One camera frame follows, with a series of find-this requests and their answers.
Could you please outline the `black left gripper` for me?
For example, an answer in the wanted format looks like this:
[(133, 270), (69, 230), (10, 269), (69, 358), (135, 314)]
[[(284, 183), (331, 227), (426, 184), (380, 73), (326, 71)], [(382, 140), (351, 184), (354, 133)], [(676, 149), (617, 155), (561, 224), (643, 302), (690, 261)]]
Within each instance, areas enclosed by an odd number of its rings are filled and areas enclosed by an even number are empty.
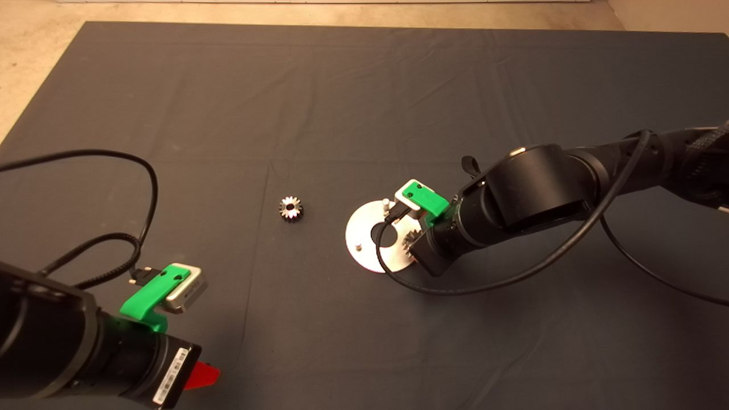
[(143, 373), (136, 383), (136, 403), (151, 409), (173, 409), (187, 390), (216, 384), (221, 370), (197, 363), (201, 346), (169, 335), (151, 335), (142, 345)]

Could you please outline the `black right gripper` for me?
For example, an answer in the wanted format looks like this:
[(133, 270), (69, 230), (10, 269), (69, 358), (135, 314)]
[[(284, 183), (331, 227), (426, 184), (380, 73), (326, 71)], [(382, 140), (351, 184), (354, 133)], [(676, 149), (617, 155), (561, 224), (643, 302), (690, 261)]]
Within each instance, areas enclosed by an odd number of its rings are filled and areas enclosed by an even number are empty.
[(442, 277), (456, 261), (455, 256), (448, 254), (437, 244), (434, 230), (431, 228), (412, 242), (411, 256), (431, 277)]

